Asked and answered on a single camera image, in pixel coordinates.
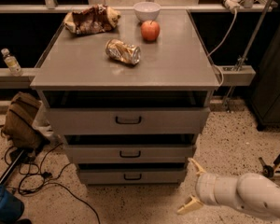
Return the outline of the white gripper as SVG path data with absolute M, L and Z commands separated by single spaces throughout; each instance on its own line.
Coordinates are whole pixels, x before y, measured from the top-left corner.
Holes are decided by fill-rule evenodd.
M 196 183 L 196 193 L 198 198 L 207 205 L 224 205 L 228 207 L 238 207 L 240 198 L 237 194 L 236 177 L 220 176 L 207 173 L 204 168 L 193 158 L 189 161 L 196 170 L 198 180 Z M 177 213 L 185 215 L 188 212 L 196 211 L 203 207 L 203 203 L 197 197 L 191 195 L 188 200 L 182 204 Z

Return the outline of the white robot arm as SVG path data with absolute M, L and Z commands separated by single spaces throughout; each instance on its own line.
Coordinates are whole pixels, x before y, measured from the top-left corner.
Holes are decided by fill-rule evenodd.
M 196 195 L 178 208 L 179 215 L 212 205 L 264 220 L 280 219 L 280 187 L 267 177 L 255 173 L 217 175 L 206 172 L 193 158 L 189 160 L 197 170 Z

